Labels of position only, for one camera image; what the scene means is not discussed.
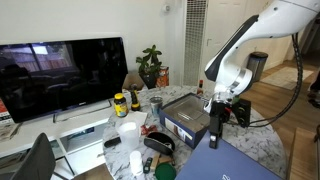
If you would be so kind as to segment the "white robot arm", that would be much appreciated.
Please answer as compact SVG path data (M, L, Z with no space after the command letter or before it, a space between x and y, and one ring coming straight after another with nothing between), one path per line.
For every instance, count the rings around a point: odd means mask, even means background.
M300 55L297 34L320 12L320 0L272 0L270 5L249 17L231 35L204 68L207 80L214 83L213 94L205 110L209 113L209 146L218 147L223 124L233 114L234 98L248 91L253 84L253 72L246 68L247 47L259 47L274 52L273 43L293 40L296 56Z

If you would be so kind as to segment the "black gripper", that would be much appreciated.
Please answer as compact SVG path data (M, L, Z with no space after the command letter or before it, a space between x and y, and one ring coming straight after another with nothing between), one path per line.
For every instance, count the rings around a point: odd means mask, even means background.
M231 113L231 105L214 101L210 110L210 141L209 147L218 148L220 135L222 134L223 124L229 120Z

